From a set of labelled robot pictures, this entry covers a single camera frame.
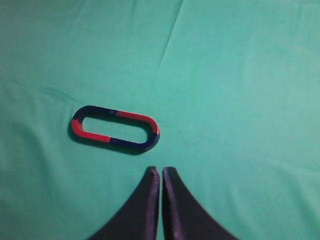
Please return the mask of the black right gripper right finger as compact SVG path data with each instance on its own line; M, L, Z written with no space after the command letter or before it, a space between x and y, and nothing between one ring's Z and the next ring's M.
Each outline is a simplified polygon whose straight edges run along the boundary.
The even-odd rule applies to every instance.
M162 171L162 224L166 240L235 240L190 193L176 168Z

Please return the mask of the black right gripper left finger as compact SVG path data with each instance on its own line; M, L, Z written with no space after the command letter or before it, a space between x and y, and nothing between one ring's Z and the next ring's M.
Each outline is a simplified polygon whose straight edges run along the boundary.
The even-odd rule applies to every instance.
M146 168L139 184L117 213L90 240L155 240L159 221L160 175Z

